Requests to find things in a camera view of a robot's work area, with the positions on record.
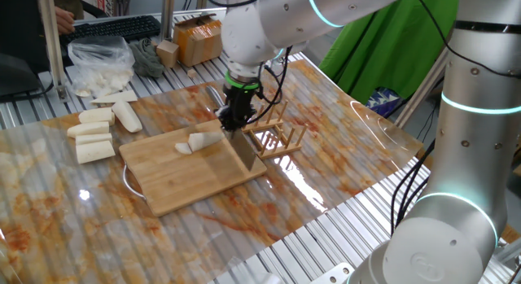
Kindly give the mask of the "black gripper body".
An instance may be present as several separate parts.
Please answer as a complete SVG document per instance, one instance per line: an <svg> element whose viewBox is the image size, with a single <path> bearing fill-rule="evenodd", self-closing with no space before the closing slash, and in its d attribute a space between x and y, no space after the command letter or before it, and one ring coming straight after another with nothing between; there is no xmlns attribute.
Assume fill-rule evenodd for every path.
<svg viewBox="0 0 521 284"><path fill-rule="evenodd" d="M224 88L226 96L225 103L229 106L234 116L252 116L256 110L252 106L252 98L256 89L246 90L231 86Z"/></svg>

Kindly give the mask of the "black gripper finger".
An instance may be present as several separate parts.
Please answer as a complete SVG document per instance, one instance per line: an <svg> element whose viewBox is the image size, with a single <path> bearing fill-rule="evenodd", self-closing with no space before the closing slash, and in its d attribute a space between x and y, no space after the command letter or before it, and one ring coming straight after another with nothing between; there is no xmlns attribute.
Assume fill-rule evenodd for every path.
<svg viewBox="0 0 521 284"><path fill-rule="evenodd" d="M234 111L234 127L236 129L241 129L247 125L249 119L251 118L251 110L236 110Z"/></svg>
<svg viewBox="0 0 521 284"><path fill-rule="evenodd" d="M215 111L215 115L224 130L235 130L234 114L229 106L220 107Z"/></svg>

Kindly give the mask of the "bare person hand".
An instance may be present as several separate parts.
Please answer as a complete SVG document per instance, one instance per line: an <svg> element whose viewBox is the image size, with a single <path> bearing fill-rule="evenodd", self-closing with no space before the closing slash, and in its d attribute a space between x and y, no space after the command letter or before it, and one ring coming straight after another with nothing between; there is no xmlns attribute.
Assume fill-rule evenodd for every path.
<svg viewBox="0 0 521 284"><path fill-rule="evenodd" d="M75 31L73 13L55 7L55 16L59 35L70 34Z"/></svg>

